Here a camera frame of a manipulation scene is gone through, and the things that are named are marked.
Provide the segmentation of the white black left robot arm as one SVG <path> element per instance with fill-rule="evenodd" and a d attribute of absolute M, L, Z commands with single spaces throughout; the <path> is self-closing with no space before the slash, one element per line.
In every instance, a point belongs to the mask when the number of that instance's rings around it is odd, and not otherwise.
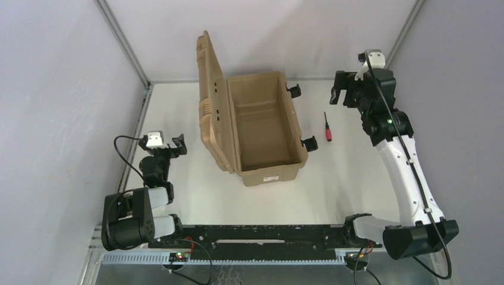
<path fill-rule="evenodd" d="M 101 241 L 107 251 L 130 250 L 162 237 L 180 238 L 183 225 L 176 214 L 155 216 L 153 211 L 174 201 L 174 186 L 168 180 L 171 160 L 187 154 L 184 135 L 173 138 L 171 147 L 162 131 L 136 138 L 148 156 L 135 169 L 142 187 L 105 197 Z"/>

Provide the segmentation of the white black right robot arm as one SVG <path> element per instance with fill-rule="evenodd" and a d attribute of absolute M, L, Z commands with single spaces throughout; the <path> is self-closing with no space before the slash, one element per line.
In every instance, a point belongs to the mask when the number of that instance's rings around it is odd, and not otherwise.
<path fill-rule="evenodd" d="M 395 260 L 439 252 L 458 233 L 455 220 L 448 220 L 432 196 L 415 148 L 414 131 L 406 113 L 394 107 L 396 80 L 388 69 L 375 68 L 363 74 L 337 71 L 330 103 L 356 108 L 364 132 L 381 156 L 395 191 L 399 221 L 372 214 L 346 217 L 348 240 L 381 244 Z"/>

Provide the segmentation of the red handled screwdriver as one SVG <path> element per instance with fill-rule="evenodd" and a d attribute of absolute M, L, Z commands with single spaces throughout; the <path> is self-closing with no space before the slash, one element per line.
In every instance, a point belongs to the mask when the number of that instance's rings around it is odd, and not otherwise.
<path fill-rule="evenodd" d="M 332 141 L 332 132 L 327 120 L 327 114 L 324 112 L 324 117 L 325 117 L 325 136 L 326 136 L 326 141 L 331 142 Z"/>

